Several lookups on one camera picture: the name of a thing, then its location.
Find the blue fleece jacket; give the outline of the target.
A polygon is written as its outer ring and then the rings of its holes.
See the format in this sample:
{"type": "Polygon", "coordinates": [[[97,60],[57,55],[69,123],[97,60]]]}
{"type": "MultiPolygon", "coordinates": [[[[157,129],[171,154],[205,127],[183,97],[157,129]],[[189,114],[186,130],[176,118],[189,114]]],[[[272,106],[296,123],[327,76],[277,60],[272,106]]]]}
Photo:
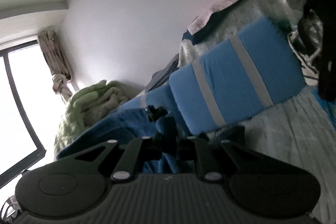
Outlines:
{"type": "Polygon", "coordinates": [[[180,141],[187,138],[187,133],[179,131],[178,117],[164,107],[150,105],[145,109],[127,109],[111,113],[85,130],[67,147],[56,154],[56,159],[64,159],[80,153],[82,160],[92,160],[89,148],[101,145],[109,140],[117,141],[117,148],[104,158],[98,172],[106,175],[116,167],[122,155],[122,146],[142,137],[158,137],[163,140],[163,150],[155,157],[145,161],[140,173],[176,174],[191,173],[194,165],[185,156],[190,156],[189,148],[181,148],[180,141]]]}

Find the grey quilted bedspread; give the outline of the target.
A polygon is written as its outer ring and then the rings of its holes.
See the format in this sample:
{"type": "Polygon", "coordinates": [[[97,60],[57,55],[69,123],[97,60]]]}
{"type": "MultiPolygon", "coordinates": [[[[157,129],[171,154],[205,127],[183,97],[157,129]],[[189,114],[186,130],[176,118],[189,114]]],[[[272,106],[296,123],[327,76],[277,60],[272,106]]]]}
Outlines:
{"type": "Polygon", "coordinates": [[[314,89],[244,120],[248,148],[305,169],[319,181],[321,195],[312,216],[335,223],[335,129],[314,89]]]}

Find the green knitted blanket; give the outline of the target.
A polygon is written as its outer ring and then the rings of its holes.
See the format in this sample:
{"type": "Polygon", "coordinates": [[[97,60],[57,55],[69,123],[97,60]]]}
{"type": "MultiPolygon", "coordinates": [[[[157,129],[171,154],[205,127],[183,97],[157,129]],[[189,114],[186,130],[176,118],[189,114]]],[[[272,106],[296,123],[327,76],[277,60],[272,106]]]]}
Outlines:
{"type": "Polygon", "coordinates": [[[115,81],[102,80],[76,92],[68,100],[54,142],[54,155],[69,146],[85,130],[117,109],[129,98],[115,81]]]}

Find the black framed window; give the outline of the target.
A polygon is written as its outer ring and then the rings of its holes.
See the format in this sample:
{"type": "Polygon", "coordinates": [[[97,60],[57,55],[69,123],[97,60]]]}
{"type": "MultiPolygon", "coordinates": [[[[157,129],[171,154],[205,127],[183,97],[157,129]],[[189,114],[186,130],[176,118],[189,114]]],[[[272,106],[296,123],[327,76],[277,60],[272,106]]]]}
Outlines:
{"type": "Polygon", "coordinates": [[[19,96],[9,54],[36,40],[1,50],[1,188],[44,158],[38,138],[19,96]]]}

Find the blue grey trimmed garment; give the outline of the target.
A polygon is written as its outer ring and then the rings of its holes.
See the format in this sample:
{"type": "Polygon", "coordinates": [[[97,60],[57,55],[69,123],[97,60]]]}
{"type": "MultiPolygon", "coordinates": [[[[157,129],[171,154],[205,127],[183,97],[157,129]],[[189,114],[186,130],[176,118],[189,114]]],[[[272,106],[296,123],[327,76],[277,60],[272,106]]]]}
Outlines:
{"type": "Polygon", "coordinates": [[[317,100],[317,102],[319,103],[319,105],[322,107],[322,109],[327,114],[329,121],[331,125],[333,126],[333,129],[335,130],[336,129],[335,102],[328,102],[326,100],[321,99],[318,95],[317,90],[313,91],[313,95],[315,99],[317,100]]]}

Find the right blue striped pillow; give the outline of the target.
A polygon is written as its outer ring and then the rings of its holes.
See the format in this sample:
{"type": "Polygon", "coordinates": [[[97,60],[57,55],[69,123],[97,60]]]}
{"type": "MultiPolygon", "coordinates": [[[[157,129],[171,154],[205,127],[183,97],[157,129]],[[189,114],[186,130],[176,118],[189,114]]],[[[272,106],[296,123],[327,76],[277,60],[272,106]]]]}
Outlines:
{"type": "Polygon", "coordinates": [[[301,65],[274,20],[261,17],[169,78],[193,135],[255,116],[298,94],[301,65]]]}

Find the blue striped pillow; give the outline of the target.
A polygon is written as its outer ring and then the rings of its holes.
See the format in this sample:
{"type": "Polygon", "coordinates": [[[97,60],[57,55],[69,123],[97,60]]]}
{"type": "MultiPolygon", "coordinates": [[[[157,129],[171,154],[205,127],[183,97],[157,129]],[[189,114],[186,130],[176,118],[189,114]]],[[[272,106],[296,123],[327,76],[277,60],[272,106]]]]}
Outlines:
{"type": "Polygon", "coordinates": [[[171,92],[170,85],[163,85],[140,96],[134,97],[121,105],[117,109],[117,112],[128,109],[144,109],[149,105],[153,105],[155,108],[162,106],[175,118],[179,116],[179,111],[171,92]]]}
{"type": "Polygon", "coordinates": [[[298,94],[301,65],[274,20],[261,17],[169,78],[193,135],[255,116],[298,94]]]}

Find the left blue striped pillow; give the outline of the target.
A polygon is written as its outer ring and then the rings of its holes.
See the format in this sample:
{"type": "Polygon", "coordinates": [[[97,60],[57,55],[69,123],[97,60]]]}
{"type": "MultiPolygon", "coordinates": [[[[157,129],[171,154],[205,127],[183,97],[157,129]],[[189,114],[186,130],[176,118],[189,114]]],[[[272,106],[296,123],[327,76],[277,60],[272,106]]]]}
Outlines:
{"type": "Polygon", "coordinates": [[[170,85],[163,85],[140,96],[134,97],[121,105],[117,109],[117,112],[128,109],[144,109],[149,105],[153,105],[155,108],[162,106],[175,118],[179,116],[179,111],[171,92],[170,85]]]}

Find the brown tied curtain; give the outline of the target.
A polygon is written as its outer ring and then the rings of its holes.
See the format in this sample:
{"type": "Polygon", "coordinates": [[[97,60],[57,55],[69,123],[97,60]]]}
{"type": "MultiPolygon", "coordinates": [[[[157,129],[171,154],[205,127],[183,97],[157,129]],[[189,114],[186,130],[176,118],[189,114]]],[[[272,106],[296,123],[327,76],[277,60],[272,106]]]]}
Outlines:
{"type": "Polygon", "coordinates": [[[38,43],[52,75],[52,90],[67,103],[72,96],[68,84],[72,82],[73,72],[60,40],[56,32],[44,31],[38,34],[38,43]]]}

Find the grey white patterned cloth pile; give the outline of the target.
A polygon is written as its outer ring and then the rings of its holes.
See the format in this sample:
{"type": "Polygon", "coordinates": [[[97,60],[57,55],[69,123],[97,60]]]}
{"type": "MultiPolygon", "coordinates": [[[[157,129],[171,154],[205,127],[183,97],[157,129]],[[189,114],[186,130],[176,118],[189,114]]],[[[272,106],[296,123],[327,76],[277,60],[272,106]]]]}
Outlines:
{"type": "Polygon", "coordinates": [[[323,23],[313,11],[305,11],[295,30],[287,35],[291,50],[301,63],[305,82],[318,86],[321,69],[323,23]]]}

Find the black garment pile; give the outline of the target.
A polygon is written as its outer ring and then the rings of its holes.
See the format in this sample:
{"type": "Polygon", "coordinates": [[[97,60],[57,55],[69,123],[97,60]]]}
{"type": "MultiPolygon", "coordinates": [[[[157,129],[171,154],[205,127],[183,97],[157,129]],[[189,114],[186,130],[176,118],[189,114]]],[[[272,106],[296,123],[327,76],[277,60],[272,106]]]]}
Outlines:
{"type": "Polygon", "coordinates": [[[301,68],[318,95],[335,101],[335,0],[306,0],[298,25],[305,49],[301,68]]]}

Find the silver grey velvet cushion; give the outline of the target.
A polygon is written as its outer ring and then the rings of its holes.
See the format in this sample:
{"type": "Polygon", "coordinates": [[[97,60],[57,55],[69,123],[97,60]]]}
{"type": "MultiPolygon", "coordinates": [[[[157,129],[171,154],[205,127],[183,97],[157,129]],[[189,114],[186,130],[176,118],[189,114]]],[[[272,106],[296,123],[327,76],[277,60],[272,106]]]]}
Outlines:
{"type": "Polygon", "coordinates": [[[267,16],[279,23],[284,30],[296,28],[303,15],[306,0],[241,0],[224,10],[219,23],[197,45],[192,45],[188,39],[183,39],[179,51],[181,68],[192,63],[194,59],[204,54],[217,44],[236,34],[246,25],[261,16],[267,16]]]}

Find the pink navy folded garment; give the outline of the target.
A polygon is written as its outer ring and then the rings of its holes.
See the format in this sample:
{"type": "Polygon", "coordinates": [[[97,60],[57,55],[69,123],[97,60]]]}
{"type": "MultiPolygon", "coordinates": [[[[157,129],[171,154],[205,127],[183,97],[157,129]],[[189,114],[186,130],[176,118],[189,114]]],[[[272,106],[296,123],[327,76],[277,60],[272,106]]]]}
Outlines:
{"type": "Polygon", "coordinates": [[[182,40],[189,40],[193,46],[210,36],[224,17],[242,0],[216,0],[205,8],[187,27],[182,40]]]}

